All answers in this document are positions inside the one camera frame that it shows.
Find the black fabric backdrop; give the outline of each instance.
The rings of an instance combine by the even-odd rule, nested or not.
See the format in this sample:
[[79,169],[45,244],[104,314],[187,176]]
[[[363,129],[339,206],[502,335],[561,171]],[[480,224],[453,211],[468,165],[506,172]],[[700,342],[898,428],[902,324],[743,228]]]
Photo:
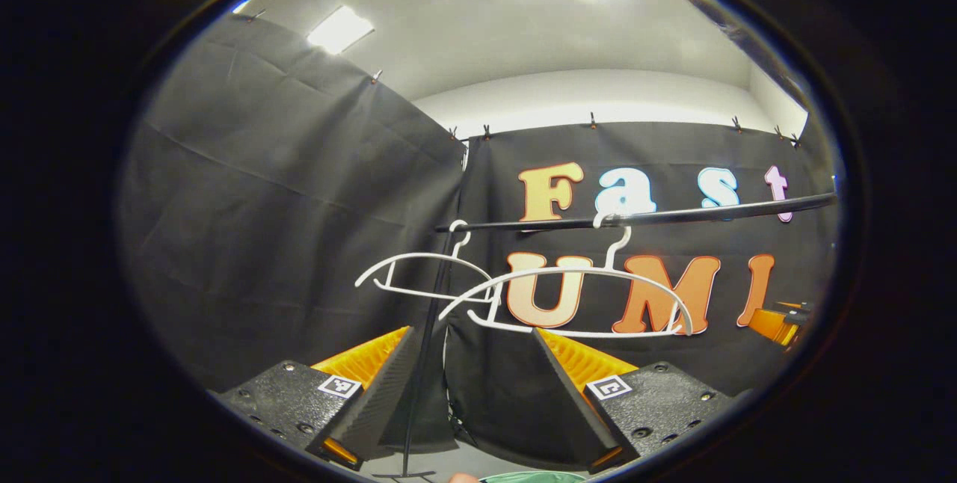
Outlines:
[[[676,123],[553,126],[472,138],[461,189],[458,217],[468,223],[518,221],[524,214],[526,189],[517,176],[522,170],[568,162],[578,163],[584,180],[572,184],[568,210],[553,210],[562,218],[593,218],[594,198],[602,191],[598,177],[606,170],[633,167],[650,180],[657,211],[700,208],[698,172],[705,167],[727,168],[738,180],[741,203],[772,200],[763,180],[776,165],[787,178],[788,197],[804,197],[833,189],[830,179],[813,181],[808,159],[817,159],[821,145],[793,149],[776,135],[725,126]],[[837,206],[827,209],[835,210]],[[837,217],[824,210],[794,213],[789,224],[776,216],[714,223],[635,227],[629,244],[618,251],[615,267],[623,269],[633,255],[659,256],[674,284],[691,259],[721,260],[707,310],[708,328],[696,336],[650,339],[578,339],[638,366],[667,360],[698,380],[729,395],[754,387],[785,363],[784,348],[738,327],[745,308],[751,271],[748,260],[758,254],[775,256],[765,302],[819,301],[834,261],[831,242]],[[515,251],[544,255],[547,265],[563,255],[579,255],[604,265],[605,251],[621,230],[559,230],[533,233],[475,232],[459,256],[482,265],[493,275],[511,271],[505,261]],[[558,301],[561,275],[543,276],[535,290],[536,305],[550,309]],[[462,293],[475,280],[452,269],[451,292]],[[567,330],[611,332],[625,310],[629,282],[585,275],[577,315],[561,327]],[[520,325],[505,303],[496,320]],[[464,304],[449,316],[446,380],[452,406],[471,438],[483,449],[516,462],[553,466],[574,458],[563,436],[561,414],[554,407],[565,395],[546,358],[528,333],[486,329],[466,310],[485,317],[484,304]]]
[[[219,20],[173,65],[131,141],[117,203],[141,306],[215,391],[283,358],[314,364],[421,327],[427,300],[353,283],[390,255],[442,250],[433,227],[453,219],[463,154],[344,58],[268,21]],[[396,284],[431,289],[439,267],[398,268]],[[440,365],[431,358],[435,380]],[[416,439],[448,442],[433,391],[440,405],[420,411],[428,431]],[[389,435],[401,442],[404,419]]]

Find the clothing rack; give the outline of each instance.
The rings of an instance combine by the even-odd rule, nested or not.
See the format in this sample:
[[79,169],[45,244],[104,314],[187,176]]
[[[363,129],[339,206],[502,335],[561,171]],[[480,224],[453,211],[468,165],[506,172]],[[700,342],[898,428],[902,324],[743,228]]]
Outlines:
[[[648,214],[631,214],[629,216],[612,216],[605,218],[601,227],[629,227],[630,225],[654,224],[687,224],[692,221],[722,221],[737,220],[737,218],[753,218],[756,216],[770,216],[786,212],[811,210],[834,204],[837,202],[837,193],[813,194],[813,196],[797,197],[797,199],[769,200],[766,203],[738,204],[735,206],[716,206],[713,208],[693,208],[690,210],[671,210],[667,212],[650,212]],[[582,220],[549,220],[549,221],[491,221],[488,224],[469,224],[469,231],[482,230],[586,230],[594,225],[593,218]],[[449,225],[435,227],[440,233],[451,232]]]

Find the white wall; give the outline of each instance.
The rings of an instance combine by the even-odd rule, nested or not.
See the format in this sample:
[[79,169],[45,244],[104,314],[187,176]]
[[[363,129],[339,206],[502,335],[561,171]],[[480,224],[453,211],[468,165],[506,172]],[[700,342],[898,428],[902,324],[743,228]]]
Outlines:
[[780,126],[783,135],[790,138],[793,133],[800,138],[807,124],[807,111],[753,63],[748,90],[768,118]]
[[598,123],[732,126],[731,118],[737,115],[743,128],[774,132],[777,124],[745,89],[641,70],[568,70],[516,76],[448,90],[413,104],[443,128],[458,127],[459,138],[482,135],[482,125],[489,125],[495,133],[587,123],[591,122],[591,111]]

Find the white clothes hanger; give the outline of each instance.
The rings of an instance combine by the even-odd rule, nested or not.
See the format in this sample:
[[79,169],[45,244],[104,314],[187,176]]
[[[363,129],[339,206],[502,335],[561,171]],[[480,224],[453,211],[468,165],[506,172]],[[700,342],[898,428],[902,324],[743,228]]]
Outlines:
[[[599,212],[595,216],[594,228],[601,227],[602,220],[611,216],[614,213]],[[616,271],[615,269],[615,252],[618,252],[619,249],[625,247],[628,244],[628,241],[632,238],[632,227],[625,227],[625,234],[622,236],[621,240],[616,241],[614,244],[609,245],[608,251],[605,254],[605,265],[602,268],[595,268],[595,266],[547,266],[547,268],[530,268],[527,271],[515,271],[511,273],[506,273],[499,275],[499,277],[489,279],[484,283],[473,286],[471,289],[459,295],[458,298],[452,299],[452,302],[445,306],[445,309],[438,315],[438,320],[442,320],[447,316],[458,304],[462,302],[472,302],[476,301],[471,296],[475,295],[482,290],[485,290],[486,295],[488,295],[488,290],[495,289],[495,300],[490,308],[488,316],[485,319],[482,319],[474,310],[468,310],[467,315],[469,319],[472,319],[478,325],[485,327],[494,327],[498,330],[509,330],[509,332],[523,332],[531,333],[532,327],[530,326],[516,326],[513,324],[503,324],[495,321],[496,310],[499,308],[499,296],[502,293],[502,286],[505,285],[506,281],[512,281],[513,279],[526,277],[529,275],[547,275],[547,274],[556,274],[556,273],[591,273],[596,275],[604,275],[609,277],[618,277],[622,279],[629,279],[637,281],[640,283],[645,283],[651,286],[656,286],[658,289],[663,290],[667,295],[671,296],[674,300],[674,305],[671,308],[670,319],[668,320],[668,326],[664,327],[660,332],[637,332],[637,333],[603,333],[603,332],[572,332],[572,330],[550,330],[551,333],[559,334],[559,336],[566,337],[592,337],[592,339],[618,339],[618,337],[654,337],[654,336],[673,336],[681,328],[681,325],[677,323],[677,312],[681,312],[681,315],[684,317],[685,332],[694,332],[694,328],[691,324],[691,313],[688,312],[687,306],[681,300],[679,295],[674,293],[674,290],[669,289],[667,286],[661,285],[656,281],[642,277],[640,275],[633,274],[626,271]]]
[[[454,223],[449,225],[449,232],[454,232],[455,228],[460,227],[461,225],[468,225],[468,224],[466,224],[465,221],[462,221],[462,220],[455,220]],[[376,264],[369,266],[369,269],[366,269],[366,271],[359,276],[359,279],[356,279],[355,286],[362,285],[363,281],[366,281],[366,279],[368,279],[369,276],[372,275],[372,273],[378,271],[379,268],[383,268],[383,266],[388,265],[389,272],[387,272],[386,274],[385,283],[382,283],[381,281],[379,281],[379,279],[372,278],[372,282],[375,283],[375,285],[378,286],[379,289],[389,290],[389,292],[400,292],[403,295],[425,296],[428,298],[439,298],[442,300],[455,300],[455,296],[451,296],[451,295],[440,295],[440,293],[437,293],[437,292],[424,292],[424,290],[403,289],[400,286],[394,286],[393,273],[396,272],[396,262],[402,261],[403,259],[440,259],[440,261],[450,261],[450,262],[455,262],[455,264],[468,266],[468,268],[471,268],[473,271],[478,272],[485,279],[492,279],[492,277],[488,275],[486,271],[483,271],[483,269],[479,268],[476,265],[473,265],[471,262],[465,261],[465,259],[458,258],[459,249],[461,249],[465,244],[468,244],[469,240],[472,240],[472,233],[466,232],[464,240],[457,242],[457,244],[455,244],[455,247],[452,248],[452,255],[443,255],[441,253],[424,253],[424,252],[403,253],[401,255],[393,255],[390,258],[383,259],[383,261],[376,262]],[[491,292],[492,292],[492,288],[491,286],[489,286],[489,289],[485,290],[485,296],[483,298],[466,297],[462,299],[462,301],[492,304],[493,307],[498,307],[498,303],[496,302],[496,300],[498,300],[499,298],[500,289],[496,289],[495,295],[492,295]]]

